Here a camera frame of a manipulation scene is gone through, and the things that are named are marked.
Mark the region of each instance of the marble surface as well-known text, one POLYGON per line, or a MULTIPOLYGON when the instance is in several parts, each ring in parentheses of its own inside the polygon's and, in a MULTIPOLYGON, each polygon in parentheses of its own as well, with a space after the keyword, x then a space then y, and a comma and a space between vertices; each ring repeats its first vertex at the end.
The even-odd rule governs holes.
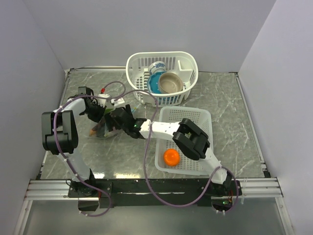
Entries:
MULTIPOLYGON (((65 99, 77 94, 79 86, 92 88, 95 94, 111 81, 122 81, 127 90, 131 87, 124 72, 81 72, 69 75, 65 99)), ((122 92, 119 84, 111 85, 106 93, 113 96, 122 92)), ((137 107, 135 117, 150 118, 154 111, 151 105, 142 105, 129 94, 124 97, 131 107, 137 107)), ((206 109, 212 116, 214 153, 222 165, 235 173, 236 177, 264 177, 259 154, 253 138, 245 106, 234 73, 199 72, 198 82, 182 106, 206 109)), ((90 137, 89 130, 95 125, 87 116, 76 120, 79 135, 78 149, 85 163, 96 178, 144 178, 143 155, 145 140, 136 140, 120 133, 110 139, 90 137)), ((151 140, 147 157, 149 178, 194 178, 198 176, 172 174, 155 167, 156 140, 151 140)), ((63 162, 48 153, 41 179, 68 179, 63 162)))

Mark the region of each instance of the metal frame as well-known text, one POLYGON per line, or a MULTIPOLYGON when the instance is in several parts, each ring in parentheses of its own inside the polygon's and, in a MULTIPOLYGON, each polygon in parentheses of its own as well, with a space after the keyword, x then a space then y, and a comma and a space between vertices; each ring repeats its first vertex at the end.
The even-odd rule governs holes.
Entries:
MULTIPOLYGON (((126 67, 84 67, 84 68, 68 70, 66 73, 63 93, 60 99, 60 105, 62 104, 62 101, 65 96, 65 92, 68 86, 71 71, 113 72, 113 71, 125 71, 125 69, 126 67)), ((239 80, 237 73, 236 73, 236 80, 237 80, 238 87, 240 89, 241 96, 242 96, 242 99, 246 108, 246 112, 248 115, 253 137, 256 142, 262 170, 267 171, 267 167, 266 167, 266 164, 265 164, 262 152, 261 152, 261 148, 258 143, 258 139, 254 130, 251 116, 250 116, 250 113, 246 104, 246 100, 244 97, 243 89, 241 87, 240 80, 239 80)), ((45 153, 45 158, 44 158, 39 175, 41 174, 41 171, 45 164, 46 157, 47 157, 47 152, 45 153)), ((275 198, 278 211, 280 213, 281 220, 282 220, 284 229, 286 231, 286 234, 294 235, 293 227, 292 227, 289 214, 287 212, 287 209, 283 200, 283 194, 280 189, 277 178, 246 178, 246 179, 240 178, 237 180, 240 181, 241 186, 242 186, 243 195, 240 196, 240 198, 242 199, 242 202, 244 198, 269 198, 269 197, 275 198)), ((98 198, 69 198, 67 196, 68 191, 69 191, 69 185, 66 183, 66 180, 32 180, 30 181, 25 198, 24 198, 24 203, 22 206, 20 217, 16 224, 14 234, 15 235, 23 234, 25 226, 26 226, 26 222, 28 219, 29 211, 31 209, 32 202, 34 200, 45 200, 45 201, 46 200, 91 200, 91 201, 98 200, 98 198)))

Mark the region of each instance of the orange object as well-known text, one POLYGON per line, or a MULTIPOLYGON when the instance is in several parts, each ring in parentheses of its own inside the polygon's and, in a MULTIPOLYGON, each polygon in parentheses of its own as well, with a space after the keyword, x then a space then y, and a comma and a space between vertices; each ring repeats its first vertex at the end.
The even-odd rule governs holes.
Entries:
POLYGON ((163 154, 164 162, 169 166, 176 166, 180 162, 179 153, 175 149, 168 149, 163 154))

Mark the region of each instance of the white plastic basket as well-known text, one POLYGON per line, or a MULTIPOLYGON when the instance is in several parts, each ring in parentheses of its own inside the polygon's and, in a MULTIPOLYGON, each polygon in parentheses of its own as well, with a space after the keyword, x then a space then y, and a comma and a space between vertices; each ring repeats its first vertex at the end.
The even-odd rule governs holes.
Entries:
MULTIPOLYGON (((194 57, 183 51, 169 52, 142 52, 128 58, 126 64, 127 80, 135 90, 148 91, 147 82, 150 77, 148 67, 155 61, 163 61, 166 64, 166 71, 175 73, 183 82, 183 90, 171 94, 154 94, 158 105, 173 106, 179 105, 182 99, 187 99, 191 88, 198 80, 198 67, 194 57)), ((142 104, 155 101, 151 96, 142 92, 134 92, 136 99, 142 104)))
MULTIPOLYGON (((181 121, 183 118, 192 120, 209 136, 210 147, 213 150, 212 120, 211 114, 207 110, 181 106, 164 107, 160 111, 159 121, 177 122, 181 121)), ((199 165, 198 161, 191 160, 183 155, 174 141, 157 139, 155 165, 157 169, 169 173, 185 175, 207 175, 207 173, 199 165), (177 166, 168 166, 164 163, 163 154, 169 148, 176 149, 179 152, 180 163, 177 166)))

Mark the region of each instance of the white plastic bin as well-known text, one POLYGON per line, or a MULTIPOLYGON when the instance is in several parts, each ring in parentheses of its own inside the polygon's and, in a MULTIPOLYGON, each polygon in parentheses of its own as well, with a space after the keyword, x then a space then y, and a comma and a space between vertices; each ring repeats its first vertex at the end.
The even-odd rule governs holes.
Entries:
MULTIPOLYGON (((155 61, 163 61, 166 71, 175 73, 183 82, 183 90, 171 94, 154 94, 159 107, 179 105, 182 99, 187 99, 190 90, 198 80, 198 67, 194 57, 183 51, 142 52, 129 57, 126 64, 127 80, 135 90, 148 91, 147 81, 150 77, 148 67, 155 61)), ((141 92, 134 92, 137 100, 142 104, 155 101, 151 96, 141 92)))
MULTIPOLYGON (((181 121, 183 118, 192 120, 209 136, 210 147, 213 150, 212 120, 211 114, 207 110, 181 106, 164 107, 160 111, 159 121, 177 122, 181 121)), ((157 139, 155 165, 157 169, 169 173, 207 175, 206 171, 203 170, 198 161, 191 160, 183 155, 174 141, 157 139), (168 166, 164 163, 163 154, 169 148, 173 148, 179 152, 180 163, 177 166, 168 166)))

